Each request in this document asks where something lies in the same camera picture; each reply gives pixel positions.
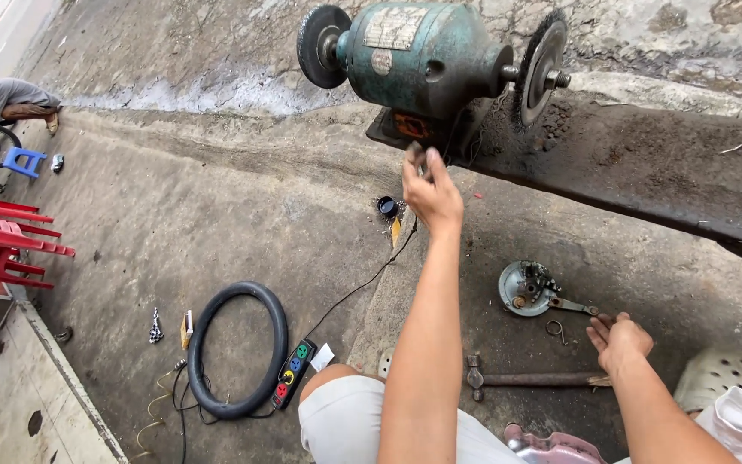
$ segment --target gray shirt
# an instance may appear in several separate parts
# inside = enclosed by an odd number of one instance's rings
[[[15,103],[33,103],[40,107],[57,107],[61,101],[45,90],[21,79],[0,79],[0,120],[2,110]]]

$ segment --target hammer head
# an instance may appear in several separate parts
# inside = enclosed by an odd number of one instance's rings
[[[483,379],[482,374],[480,373],[480,355],[475,354],[468,356],[466,364],[468,364],[468,376],[466,377],[466,380],[468,380],[468,384],[474,389],[471,396],[475,401],[482,401]]]

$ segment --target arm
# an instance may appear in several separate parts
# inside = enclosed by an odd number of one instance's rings
[[[417,293],[397,343],[383,398],[377,462],[455,462],[460,400],[459,259],[462,198],[435,149],[403,163],[403,196],[428,227]]]
[[[739,463],[675,403],[645,359],[651,337],[628,314],[616,322],[601,314],[587,331],[612,380],[633,464]]]

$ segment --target checkered cloth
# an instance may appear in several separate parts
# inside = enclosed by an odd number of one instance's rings
[[[149,342],[157,343],[162,339],[162,331],[159,329],[159,309],[153,308],[153,325],[151,326],[151,337]]]

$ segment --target hammer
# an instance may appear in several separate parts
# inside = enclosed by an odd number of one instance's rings
[[[611,386],[605,372],[556,372],[551,374],[487,374],[480,372],[480,355],[468,356],[468,384],[475,401],[482,401],[489,386]]]

